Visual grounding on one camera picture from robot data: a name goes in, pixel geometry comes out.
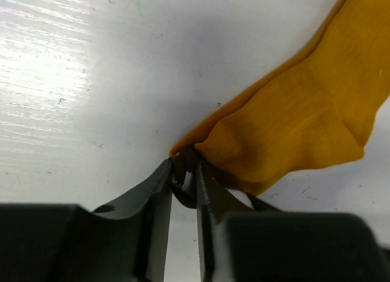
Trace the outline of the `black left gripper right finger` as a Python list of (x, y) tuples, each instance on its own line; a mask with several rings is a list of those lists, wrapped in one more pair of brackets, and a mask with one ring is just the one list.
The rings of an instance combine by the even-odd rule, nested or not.
[(196, 169), (202, 281), (388, 281), (389, 251), (344, 213), (287, 213), (247, 205)]

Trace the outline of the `mustard yellow striped-cuff sock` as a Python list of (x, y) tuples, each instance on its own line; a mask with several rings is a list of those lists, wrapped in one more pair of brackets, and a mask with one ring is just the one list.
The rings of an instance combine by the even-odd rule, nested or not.
[(311, 41), (170, 151), (175, 194), (194, 206), (196, 164), (258, 196), (286, 174), (356, 161), (389, 97), (389, 0), (338, 0)]

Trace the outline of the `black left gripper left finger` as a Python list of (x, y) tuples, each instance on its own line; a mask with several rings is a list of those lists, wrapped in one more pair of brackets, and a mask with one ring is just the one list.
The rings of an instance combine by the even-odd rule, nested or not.
[(88, 211), (75, 204), (1, 205), (2, 281), (163, 281), (171, 160)]

